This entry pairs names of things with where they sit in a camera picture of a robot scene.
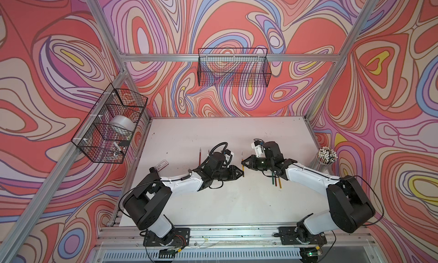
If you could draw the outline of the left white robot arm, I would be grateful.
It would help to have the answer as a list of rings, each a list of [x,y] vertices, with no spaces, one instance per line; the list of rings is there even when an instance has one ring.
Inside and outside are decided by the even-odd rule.
[[[137,228],[155,234],[161,240],[175,235],[175,227],[163,215],[163,210],[172,195],[195,193],[209,189],[213,182],[220,183],[238,180],[244,171],[232,165],[233,154],[211,152],[201,165],[189,170],[183,176],[160,177],[156,168],[134,188],[121,198],[119,209],[130,217]]]

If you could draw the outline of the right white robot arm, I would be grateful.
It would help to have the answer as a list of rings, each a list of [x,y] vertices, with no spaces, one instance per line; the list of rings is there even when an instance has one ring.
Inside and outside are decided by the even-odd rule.
[[[336,229],[353,233],[374,217],[375,208],[355,177],[331,176],[294,159],[286,159],[274,141],[255,140],[252,148],[255,154],[242,160],[244,167],[271,171],[276,177],[299,183],[326,197],[328,210],[309,214],[297,223],[295,235],[299,241],[306,242],[315,235]]]

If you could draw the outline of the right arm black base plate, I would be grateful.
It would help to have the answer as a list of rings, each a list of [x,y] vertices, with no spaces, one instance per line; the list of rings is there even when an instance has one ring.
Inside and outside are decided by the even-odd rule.
[[[313,245],[322,246],[327,244],[326,237],[322,233],[312,235],[305,231],[304,227],[279,227],[273,235],[279,237],[282,245]]]

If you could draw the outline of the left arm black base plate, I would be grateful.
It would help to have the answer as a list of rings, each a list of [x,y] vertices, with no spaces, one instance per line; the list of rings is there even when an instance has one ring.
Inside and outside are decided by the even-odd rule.
[[[144,237],[144,247],[177,247],[183,248],[189,245],[190,228],[173,228],[164,237],[158,237],[150,230],[140,232]]]

